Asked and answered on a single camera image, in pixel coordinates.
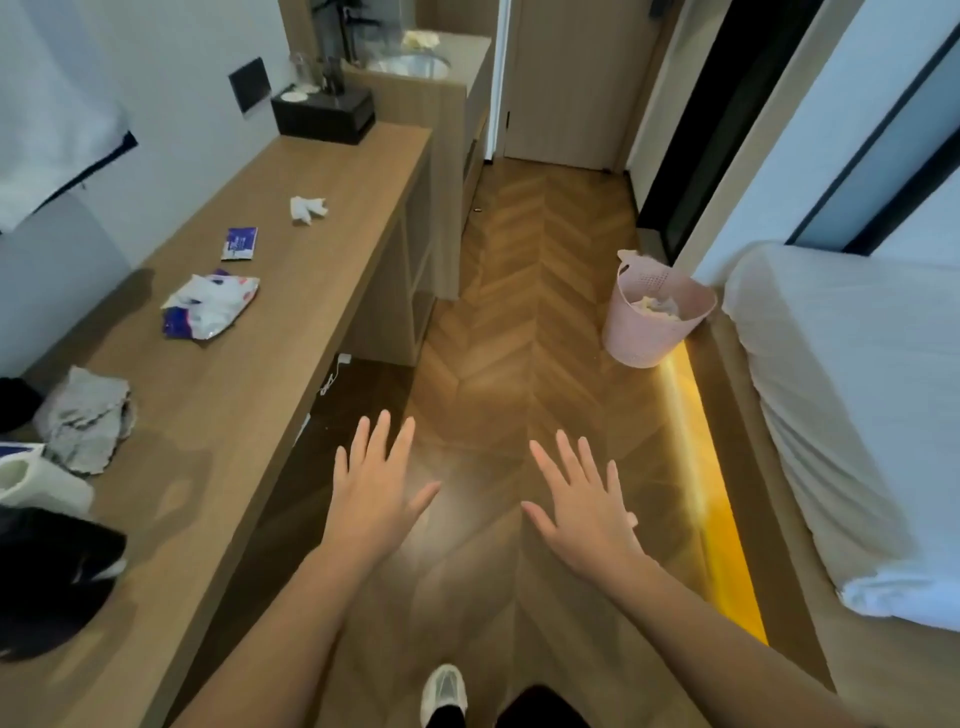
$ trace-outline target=doorway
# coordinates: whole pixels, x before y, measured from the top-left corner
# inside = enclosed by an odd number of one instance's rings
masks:
[[[651,3],[514,2],[504,156],[612,169],[660,32]]]

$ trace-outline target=herringbone floor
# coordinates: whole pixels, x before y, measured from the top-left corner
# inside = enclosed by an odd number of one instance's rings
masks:
[[[423,681],[442,662],[466,677],[471,726],[491,726],[533,683],[595,728],[706,725],[650,645],[554,559],[518,507],[549,505],[528,440],[550,449],[559,427],[586,435],[598,459],[617,460],[644,548],[761,633],[723,489],[698,484],[716,470],[712,450],[690,440],[706,429],[675,414],[691,397],[699,405],[695,388],[666,379],[688,367],[628,369],[600,343],[616,251],[636,245],[628,195],[615,176],[510,159],[485,168],[462,298],[437,303],[416,370],[354,362],[318,400],[184,699],[319,541],[332,453],[360,415],[386,407],[395,423],[417,418],[411,487],[439,478],[444,488],[351,608],[318,726],[418,725]],[[718,507],[721,525],[705,533]]]

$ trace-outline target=mattress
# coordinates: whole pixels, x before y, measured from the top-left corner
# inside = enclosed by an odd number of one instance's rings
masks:
[[[960,631],[960,269],[762,245],[723,307],[840,600]]]

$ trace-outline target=gray cloth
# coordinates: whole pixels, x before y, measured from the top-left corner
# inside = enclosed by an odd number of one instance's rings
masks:
[[[47,453],[73,473],[102,473],[133,429],[130,384],[71,367],[34,415]]]

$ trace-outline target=charging cable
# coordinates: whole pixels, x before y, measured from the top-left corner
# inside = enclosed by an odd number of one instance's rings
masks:
[[[333,386],[333,382],[337,380],[337,375],[340,374],[340,365],[343,364],[346,367],[347,364],[349,364],[352,360],[353,356],[348,353],[337,354],[337,368],[333,370],[333,374],[327,378],[326,384],[320,388],[321,397],[330,391],[330,387]]]

